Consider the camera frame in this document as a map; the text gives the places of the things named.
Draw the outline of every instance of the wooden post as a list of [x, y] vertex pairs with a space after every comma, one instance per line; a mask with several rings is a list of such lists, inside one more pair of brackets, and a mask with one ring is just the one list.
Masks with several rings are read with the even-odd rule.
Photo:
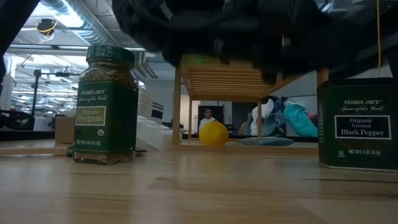
[[188, 121], [188, 140], [191, 140], [192, 135], [192, 100], [189, 98], [189, 121]]
[[180, 144], [181, 72], [175, 69], [173, 107], [173, 146]]
[[317, 71], [317, 86], [329, 80], [329, 69], [321, 69]]
[[261, 100], [257, 102], [257, 112], [258, 112], [258, 116], [257, 116], [257, 125], [258, 125], [258, 135], [259, 138], [262, 137], [262, 116], [261, 116], [261, 109], [262, 109], [262, 104], [261, 104]]

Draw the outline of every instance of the spice jar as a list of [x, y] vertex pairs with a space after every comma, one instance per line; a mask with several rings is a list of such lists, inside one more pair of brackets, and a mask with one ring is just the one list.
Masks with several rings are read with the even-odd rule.
[[134, 54], [124, 48], [88, 48], [79, 77], [73, 160], [97, 164], [131, 161], [136, 145], [138, 82]]

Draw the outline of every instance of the wooden slats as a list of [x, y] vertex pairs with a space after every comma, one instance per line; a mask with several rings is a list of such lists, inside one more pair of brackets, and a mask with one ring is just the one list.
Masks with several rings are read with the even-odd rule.
[[249, 62], [221, 64], [217, 58], [184, 56], [179, 70], [192, 100], [255, 101], [292, 82], [299, 76], [283, 78], [266, 85], [261, 73]]

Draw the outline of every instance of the yellow wire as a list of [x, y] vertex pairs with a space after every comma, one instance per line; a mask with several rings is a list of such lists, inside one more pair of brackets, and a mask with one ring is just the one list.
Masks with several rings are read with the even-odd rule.
[[381, 76], [381, 38], [380, 38], [380, 0], [376, 0], [377, 12], [377, 49], [379, 51], [379, 77]]
[[34, 50], [29, 54], [29, 56], [26, 57], [25, 60], [24, 60], [22, 63], [20, 63], [13, 71], [11, 71], [11, 72], [9, 72], [8, 74], [6, 74], [6, 76], [7, 76], [7, 75], [10, 75], [12, 72], [15, 72], [19, 67], [21, 67], [21, 66], [30, 58], [30, 56], [32, 56], [32, 55], [34, 54], [35, 51], [36, 51], [36, 49], [34, 49]]
[[47, 29], [47, 30], [39, 30], [39, 29], [37, 28], [38, 26], [39, 26], [39, 25], [37, 24], [37, 25], [36, 25], [37, 31], [39, 31], [39, 32], [50, 32], [51, 30], [54, 30], [54, 29], [55, 29], [55, 27], [57, 26], [57, 24], [54, 24], [53, 27], [51, 27], [51, 28], [49, 28], [49, 29]]

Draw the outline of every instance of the green tin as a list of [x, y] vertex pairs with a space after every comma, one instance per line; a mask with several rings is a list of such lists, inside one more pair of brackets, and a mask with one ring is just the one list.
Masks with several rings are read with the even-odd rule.
[[318, 116], [322, 165], [398, 169], [397, 98], [391, 78], [322, 84]]

